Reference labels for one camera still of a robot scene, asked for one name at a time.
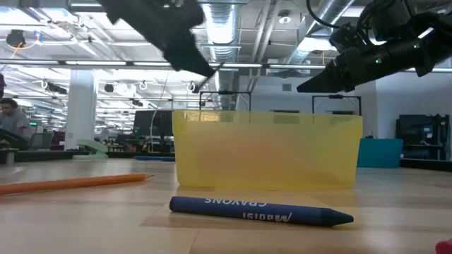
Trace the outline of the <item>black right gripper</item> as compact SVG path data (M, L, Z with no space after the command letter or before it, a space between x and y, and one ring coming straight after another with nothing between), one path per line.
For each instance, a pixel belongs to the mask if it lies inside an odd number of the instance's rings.
M377 46L344 49L329 61L318 75L297 86L300 93L351 92L363 83L397 73L403 69L400 60L402 40L389 40Z

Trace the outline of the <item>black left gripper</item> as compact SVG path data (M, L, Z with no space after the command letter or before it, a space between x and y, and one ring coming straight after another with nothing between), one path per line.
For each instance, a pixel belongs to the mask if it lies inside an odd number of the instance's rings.
M188 71L210 78L215 70L196 46L191 29L204 22L197 0L98 0L112 24L130 25L163 52L175 71Z

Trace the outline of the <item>yellow translucent plastic bin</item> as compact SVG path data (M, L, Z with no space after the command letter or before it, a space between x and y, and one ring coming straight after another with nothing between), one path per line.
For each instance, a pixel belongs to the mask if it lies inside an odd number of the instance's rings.
M172 116L183 186L285 190L355 182L361 116L204 110Z

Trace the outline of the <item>blue pen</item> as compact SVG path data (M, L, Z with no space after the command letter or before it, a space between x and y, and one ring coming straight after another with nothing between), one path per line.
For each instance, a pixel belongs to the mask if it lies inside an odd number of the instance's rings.
M140 160L140 161L175 162L175 157L135 156L134 159Z

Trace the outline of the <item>blue crayon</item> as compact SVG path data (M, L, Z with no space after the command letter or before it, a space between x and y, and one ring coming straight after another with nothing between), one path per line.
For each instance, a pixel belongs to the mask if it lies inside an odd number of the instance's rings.
M174 196L169 208L173 212L309 226L333 227L354 222L352 215L331 208L216 198Z

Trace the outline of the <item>black background monitor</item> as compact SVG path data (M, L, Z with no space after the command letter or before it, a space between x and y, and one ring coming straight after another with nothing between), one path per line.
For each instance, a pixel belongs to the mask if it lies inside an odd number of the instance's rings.
M171 110L137 111L133 129L142 136L173 136Z

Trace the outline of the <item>blue plastic bin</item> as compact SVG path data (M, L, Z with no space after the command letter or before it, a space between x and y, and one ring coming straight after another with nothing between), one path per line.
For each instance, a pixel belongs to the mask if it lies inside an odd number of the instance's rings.
M403 151L401 139L362 138L357 166L362 168L398 168Z

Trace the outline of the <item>black equipment shelf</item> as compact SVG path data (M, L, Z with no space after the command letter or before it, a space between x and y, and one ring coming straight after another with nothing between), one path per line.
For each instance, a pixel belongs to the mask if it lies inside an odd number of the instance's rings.
M404 158L449 160L452 156L449 115L400 115L395 137L403 141Z

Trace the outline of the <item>long ceiling light bar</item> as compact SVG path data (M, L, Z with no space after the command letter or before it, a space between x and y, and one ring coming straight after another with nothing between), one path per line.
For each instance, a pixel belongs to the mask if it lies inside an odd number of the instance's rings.
M57 68L171 68L171 64L164 61L72 61L72 60L27 60L27 59L0 59L0 64L16 66L56 66ZM322 70L325 66L306 64L274 64L274 63L209 63L212 68L267 68L267 69L294 69L294 70Z

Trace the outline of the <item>white pillar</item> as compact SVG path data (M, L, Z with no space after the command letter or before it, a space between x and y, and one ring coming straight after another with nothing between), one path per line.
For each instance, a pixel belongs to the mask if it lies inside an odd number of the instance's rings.
M80 139L93 140L98 79L94 71L73 69L69 83L65 150L78 149Z

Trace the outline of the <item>mint green stapler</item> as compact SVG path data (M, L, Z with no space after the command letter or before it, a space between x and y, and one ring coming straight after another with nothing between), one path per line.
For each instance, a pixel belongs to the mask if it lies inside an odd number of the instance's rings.
M79 147L88 148L87 155L74 155L74 159L107 159L108 148L106 145L95 140L79 139L77 140Z

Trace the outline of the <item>grey office chair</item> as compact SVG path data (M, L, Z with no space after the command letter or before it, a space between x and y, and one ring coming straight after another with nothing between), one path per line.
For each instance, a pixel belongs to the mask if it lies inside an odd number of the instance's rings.
M53 133L34 133L30 139L30 150L50 150Z

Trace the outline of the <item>black stand frame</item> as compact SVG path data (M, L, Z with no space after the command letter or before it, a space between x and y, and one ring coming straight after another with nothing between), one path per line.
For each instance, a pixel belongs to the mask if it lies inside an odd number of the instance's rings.
M317 103L315 103L316 98L327 98L327 99L347 99L348 101L350 101L352 104L355 105L355 107L357 108L357 115L358 116L362 116L362 97L361 96L350 96L350 95L340 95L340 94L335 94L335 95L312 95L311 96L311 113L315 114L316 113L316 107Z

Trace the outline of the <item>silver air duct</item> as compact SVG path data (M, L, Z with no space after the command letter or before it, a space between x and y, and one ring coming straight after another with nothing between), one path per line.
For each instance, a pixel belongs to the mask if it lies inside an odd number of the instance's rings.
M210 48L212 62L237 62L239 41L239 6L236 4L203 4L206 16L206 34ZM215 74L215 86L219 92L237 89L234 79L235 71L218 71ZM222 110L235 109L235 95L218 95L219 108Z
M314 14L331 25L335 25L346 10L353 5L356 0L320 0L318 6L313 9ZM297 45L292 53L288 55L283 61L284 64L303 64L308 55L314 51L321 51L322 43L331 47L325 40L314 39L309 37L309 34L314 31L314 27L318 25L324 28L327 32L332 33L333 28L320 24L309 13L302 15L297 28Z

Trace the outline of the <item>black aluminium table frame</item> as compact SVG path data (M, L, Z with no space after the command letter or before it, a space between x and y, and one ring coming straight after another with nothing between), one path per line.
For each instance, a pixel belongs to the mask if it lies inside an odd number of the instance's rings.
M74 155L87 155L87 152L77 151L18 151L14 154L14 162L39 162L52 160L71 159ZM109 158L131 159L136 156L151 157L174 157L171 153L140 153L140 152L109 152ZM431 171L444 171L452 173L452 161L430 160L430 159L406 159L400 160L402 168L424 169Z

